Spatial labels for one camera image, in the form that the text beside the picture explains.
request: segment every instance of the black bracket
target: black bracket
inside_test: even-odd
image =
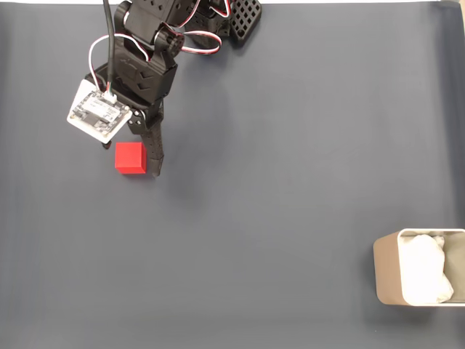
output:
[[[250,37],[262,17],[262,5],[258,0],[236,0],[231,4],[231,15],[223,18],[213,12],[209,0],[201,0],[192,20],[186,24],[186,31],[210,31],[220,37],[230,37],[241,47]],[[211,42],[202,36],[193,36],[193,41],[203,48]]]

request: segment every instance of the gray table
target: gray table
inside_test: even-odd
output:
[[[155,181],[65,120],[104,33],[0,5],[1,349],[465,346],[462,310],[377,300],[372,252],[465,226],[457,4],[265,5],[244,49],[178,57]]]

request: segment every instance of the red wire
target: red wire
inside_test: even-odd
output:
[[[226,2],[226,4],[227,4],[227,5],[226,5],[227,8],[229,9],[229,13],[231,13],[231,3],[230,3],[230,0],[225,0],[225,2]],[[218,12],[221,12],[221,13],[223,14],[223,16],[225,16],[225,17],[227,16],[227,12],[228,12],[227,10],[226,10],[226,13],[224,13],[223,11],[218,10],[216,7],[215,7],[215,10],[218,11]]]

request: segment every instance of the white wire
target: white wire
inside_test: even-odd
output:
[[[147,52],[140,46],[140,44],[132,36],[129,36],[129,35],[126,35],[126,34],[120,34],[120,33],[116,33],[115,36],[119,37],[119,38],[125,38],[125,39],[131,40],[132,42],[134,42],[136,44],[137,48],[143,53],[143,55],[145,57],[145,60],[147,62],[150,60],[150,58],[148,57]],[[95,86],[98,89],[100,89],[99,88],[99,82],[97,80],[97,76],[95,75],[94,67],[92,66],[92,51],[94,50],[95,45],[97,45],[99,42],[101,42],[101,41],[103,41],[105,39],[108,39],[108,38],[109,38],[109,35],[104,35],[104,36],[99,37],[97,40],[95,40],[92,43],[92,45],[90,45],[90,49],[89,49],[89,69],[90,69],[90,73],[92,74],[92,78],[94,79]]]
[[[179,25],[178,25],[177,27],[175,27],[175,28],[182,28],[182,27],[184,27],[184,26],[187,24],[187,22],[189,22],[189,21],[192,19],[192,17],[194,17],[195,12],[197,11],[197,7],[198,7],[198,5],[200,4],[200,2],[201,2],[201,0],[197,0],[197,2],[195,3],[194,8],[193,8],[192,12],[190,13],[189,17],[187,17],[187,19],[186,19],[184,22],[182,22],[181,24],[179,24]]]
[[[220,15],[221,17],[223,18],[228,18],[231,14],[230,10],[231,10],[231,5],[230,5],[230,2],[229,0],[225,0],[225,7],[226,7],[226,14],[219,11],[218,9],[214,8],[213,6],[210,6],[210,9],[212,9],[213,11],[215,11],[218,15]]]
[[[221,48],[221,45],[222,45],[222,41],[221,41],[221,38],[216,35],[216,34],[213,34],[213,33],[210,33],[209,31],[186,31],[184,33],[184,35],[200,35],[200,36],[207,36],[209,38],[212,38],[216,41],[218,41],[218,46],[215,47],[214,49],[195,49],[193,47],[186,47],[186,46],[183,46],[181,48],[181,50],[183,52],[188,52],[188,53],[197,53],[197,54],[200,54],[200,55],[211,55],[211,54],[214,54],[214,53],[217,53],[219,51],[219,49]]]

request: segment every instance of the wire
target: wire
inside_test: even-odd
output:
[[[214,53],[217,53],[219,49],[221,49],[222,41],[221,38],[213,33],[210,33],[209,31],[186,31],[184,35],[200,35],[200,36],[206,36],[207,38],[214,39],[218,41],[218,46],[215,47],[214,49],[195,49],[193,47],[186,47],[183,46],[181,50],[183,52],[187,53],[196,53],[198,55],[212,55]]]
[[[231,4],[230,4],[230,0],[225,0],[225,7],[226,7],[226,13],[224,12],[221,12],[220,10],[218,10],[217,8],[213,7],[213,6],[210,6],[210,9],[212,9],[213,11],[215,11],[218,15],[220,15],[221,17],[223,18],[228,18],[231,14]]]
[[[141,51],[145,57],[145,60],[147,62],[150,61],[150,58],[148,57],[148,53],[140,46],[139,42],[137,42],[136,39],[134,39],[132,36],[129,36],[129,35],[126,35],[126,34],[119,34],[119,33],[116,33],[114,34],[115,37],[118,37],[118,38],[125,38],[125,39],[128,39],[128,40],[131,40],[132,42],[135,43],[135,45],[137,46],[137,48],[139,49],[139,51]],[[105,40],[105,39],[108,39],[109,35],[104,35],[104,36],[101,36],[99,37],[97,40],[95,40],[92,45],[90,45],[90,49],[89,49],[89,70],[90,70],[90,73],[92,74],[92,78],[94,79],[94,83],[95,83],[95,86],[99,88],[99,82],[97,80],[97,76],[95,75],[95,71],[94,71],[94,67],[92,66],[92,51],[94,50],[94,47],[95,45],[97,45],[99,42]],[[107,83],[107,90],[109,90],[109,88],[111,88],[111,81],[110,79],[107,79],[108,80],[108,83]]]
[[[193,8],[192,12],[190,13],[189,17],[187,17],[184,22],[182,22],[181,24],[179,24],[175,28],[184,27],[187,24],[187,22],[189,22],[192,19],[192,17],[194,17],[195,12],[197,11],[197,8],[198,8],[198,5],[200,4],[200,2],[201,2],[201,0],[197,0],[197,2],[195,3],[194,8]]]
[[[108,91],[110,91],[111,83],[113,82],[113,74],[115,72],[115,28],[113,27],[113,19],[111,17],[111,8],[108,0],[103,0],[103,8],[107,20],[108,37]]]

